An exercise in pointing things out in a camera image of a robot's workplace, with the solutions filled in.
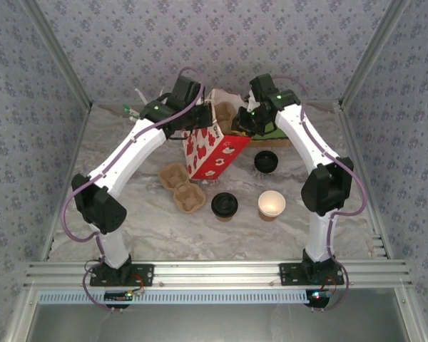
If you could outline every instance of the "blue floral wallpaper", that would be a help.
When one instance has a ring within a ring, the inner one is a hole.
[[[428,318],[428,0],[409,5],[348,112]]]
[[[169,89],[182,66],[244,92],[257,74],[339,98],[389,0],[37,0],[93,101]]]
[[[84,113],[19,1],[0,1],[0,341],[41,257]]]

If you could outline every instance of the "paper box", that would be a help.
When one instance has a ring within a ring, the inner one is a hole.
[[[240,106],[247,107],[239,95],[214,89],[208,100],[212,105],[213,125],[194,130],[191,134],[183,132],[183,137],[187,138],[183,141],[187,170],[194,180],[218,179],[251,140],[239,135],[224,135],[220,129],[222,127],[224,132],[234,134],[230,130],[231,120]]]

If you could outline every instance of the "cup rim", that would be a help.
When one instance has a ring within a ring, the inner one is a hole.
[[[268,214],[268,213],[264,212],[264,211],[262,210],[262,208],[260,207],[260,198],[262,198],[262,196],[263,196],[264,194],[266,194],[267,192],[274,192],[274,193],[276,193],[276,194],[280,195],[280,197],[284,200],[284,207],[282,208],[282,210],[280,211],[280,213],[279,213],[279,214],[274,214],[274,215],[273,215],[273,214]],[[287,201],[285,200],[284,195],[283,195],[283,194],[281,194],[280,192],[278,192],[278,191],[276,191],[276,190],[267,190],[267,191],[265,191],[265,192],[262,192],[262,194],[258,197],[257,205],[258,205],[258,209],[259,209],[259,210],[262,212],[262,214],[264,214],[265,216],[268,216],[268,217],[276,217],[276,216],[281,215],[281,214],[284,212],[285,207],[286,207],[286,205],[287,205]]]

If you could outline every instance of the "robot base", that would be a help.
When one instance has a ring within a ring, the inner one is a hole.
[[[131,257],[118,269],[102,264],[92,271],[91,286],[119,286],[140,287],[141,280],[144,286],[152,286],[154,265],[132,264]]]
[[[280,283],[282,286],[301,285],[336,285],[344,284],[341,268],[331,259],[314,262],[302,252],[302,262],[279,264]]]

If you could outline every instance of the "red and white box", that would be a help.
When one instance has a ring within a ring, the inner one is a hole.
[[[215,106],[229,103],[238,112],[240,106],[247,107],[239,95],[222,89],[213,89],[209,96],[213,112],[213,125],[194,130],[192,134],[183,132],[185,161],[188,174],[194,180],[216,180],[249,144],[251,138],[224,135],[215,116]]]

